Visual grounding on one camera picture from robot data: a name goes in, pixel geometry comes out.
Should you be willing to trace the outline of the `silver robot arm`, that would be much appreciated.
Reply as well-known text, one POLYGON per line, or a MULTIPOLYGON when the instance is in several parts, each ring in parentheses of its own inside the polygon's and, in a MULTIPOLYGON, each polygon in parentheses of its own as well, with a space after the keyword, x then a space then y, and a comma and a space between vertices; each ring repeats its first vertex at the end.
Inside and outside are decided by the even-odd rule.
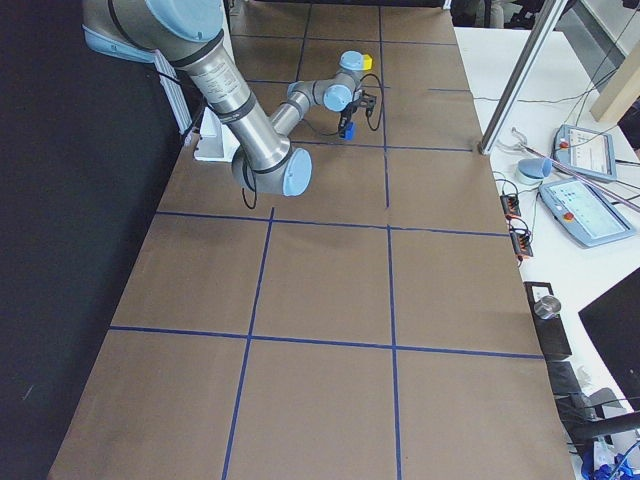
POLYGON ((239 142, 232 160, 236 181, 257 193, 291 197, 307 189, 311 156, 291 144, 289 133, 313 106, 343 112, 361 99, 362 79, 372 67, 369 55, 347 51, 333 77, 291 84, 286 100, 267 115, 223 45, 221 2, 85 1, 82 8, 92 50, 146 63, 160 52, 191 78, 239 142))

